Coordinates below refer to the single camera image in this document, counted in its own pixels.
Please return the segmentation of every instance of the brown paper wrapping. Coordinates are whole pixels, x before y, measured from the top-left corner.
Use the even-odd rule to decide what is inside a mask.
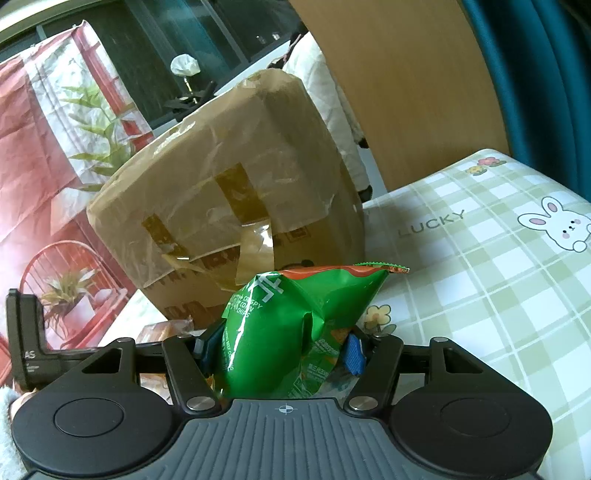
[[[196,326],[261,271],[364,260],[352,181],[301,81],[280,70],[254,74],[157,138],[87,212],[146,296]]]

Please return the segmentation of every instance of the gray ribbed plate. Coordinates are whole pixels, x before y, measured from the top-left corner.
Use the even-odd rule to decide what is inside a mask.
[[[407,460],[379,422],[350,417],[334,400],[236,400],[224,415],[189,421],[168,452],[119,478],[448,480]]]

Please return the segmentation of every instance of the wooden panel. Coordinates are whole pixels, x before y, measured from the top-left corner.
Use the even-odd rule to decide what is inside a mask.
[[[365,131],[388,190],[481,148],[509,153],[456,0],[291,0]]]

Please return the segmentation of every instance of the cartoon rabbit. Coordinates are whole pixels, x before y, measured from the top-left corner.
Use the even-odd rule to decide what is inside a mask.
[[[591,234],[591,219],[570,210],[564,210],[562,204],[552,198],[542,199],[542,208],[548,214],[524,213],[517,220],[532,230],[545,231],[560,248],[584,252],[586,240]]]

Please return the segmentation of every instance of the green and white plaid pattern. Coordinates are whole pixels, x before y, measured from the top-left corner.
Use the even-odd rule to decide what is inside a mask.
[[[482,150],[366,203],[367,260],[411,268],[391,275],[372,303],[391,306],[405,343],[451,338],[535,397],[554,423],[540,474],[588,480],[591,238],[577,253],[518,222],[546,215],[548,196],[591,218],[581,197]]]

